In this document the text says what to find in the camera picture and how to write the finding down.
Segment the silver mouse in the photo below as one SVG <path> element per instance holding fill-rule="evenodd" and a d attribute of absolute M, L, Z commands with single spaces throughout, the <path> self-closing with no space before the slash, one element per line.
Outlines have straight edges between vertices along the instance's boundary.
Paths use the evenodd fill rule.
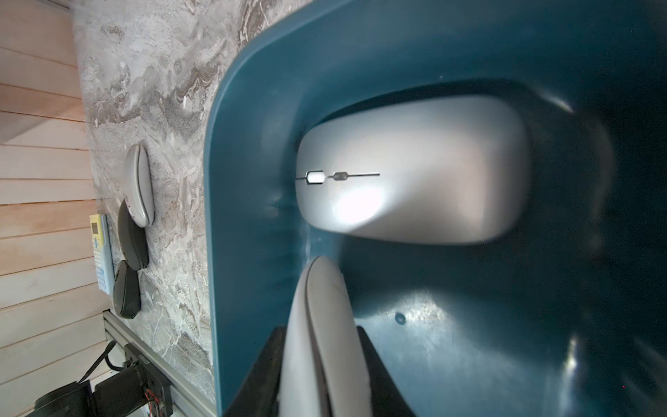
<path fill-rule="evenodd" d="M 155 220 L 149 158 L 142 144 L 132 145 L 123 165 L 125 202 L 135 224 L 147 228 Z"/>
<path fill-rule="evenodd" d="M 485 243 L 521 217 L 531 144 L 513 107 L 458 96 L 337 117 L 309 130 L 295 192 L 317 229 L 395 243 Z"/>

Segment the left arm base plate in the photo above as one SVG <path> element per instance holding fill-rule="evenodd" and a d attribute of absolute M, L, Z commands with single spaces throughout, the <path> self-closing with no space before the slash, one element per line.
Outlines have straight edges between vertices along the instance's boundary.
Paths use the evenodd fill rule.
<path fill-rule="evenodd" d="M 109 342 L 79 381 L 37 399 L 30 415 L 128 416 L 144 406 L 150 416 L 173 415 L 170 379 L 131 343 L 123 347 L 123 366 L 113 365 L 109 354 L 115 347 L 115 341 Z M 92 385 L 89 377 L 102 363 L 115 374 Z"/>

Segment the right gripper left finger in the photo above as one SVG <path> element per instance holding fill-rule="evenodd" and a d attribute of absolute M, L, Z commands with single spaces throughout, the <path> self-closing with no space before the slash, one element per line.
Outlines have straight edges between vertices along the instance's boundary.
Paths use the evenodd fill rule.
<path fill-rule="evenodd" d="M 274 328 L 223 416 L 277 416 L 287 328 Z"/>

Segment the white computer mouse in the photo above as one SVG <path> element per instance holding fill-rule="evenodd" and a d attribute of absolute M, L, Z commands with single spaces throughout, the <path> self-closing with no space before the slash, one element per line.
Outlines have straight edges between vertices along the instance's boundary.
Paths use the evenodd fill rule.
<path fill-rule="evenodd" d="M 326 256 L 300 275 L 281 363 L 279 416 L 371 416 L 372 390 L 343 274 Z"/>

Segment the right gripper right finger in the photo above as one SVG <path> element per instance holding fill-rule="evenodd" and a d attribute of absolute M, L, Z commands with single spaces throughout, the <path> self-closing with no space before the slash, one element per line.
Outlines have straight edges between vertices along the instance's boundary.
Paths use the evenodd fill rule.
<path fill-rule="evenodd" d="M 415 417 L 387 371 L 363 327 L 358 326 L 361 347 L 366 360 L 371 387 L 374 417 Z"/>

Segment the teal plastic storage tray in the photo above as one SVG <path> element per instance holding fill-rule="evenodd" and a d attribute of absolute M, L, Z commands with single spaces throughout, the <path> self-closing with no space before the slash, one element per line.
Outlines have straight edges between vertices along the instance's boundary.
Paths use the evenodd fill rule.
<path fill-rule="evenodd" d="M 665 2 L 316 1 L 203 161 L 218 415 L 665 415 Z"/>

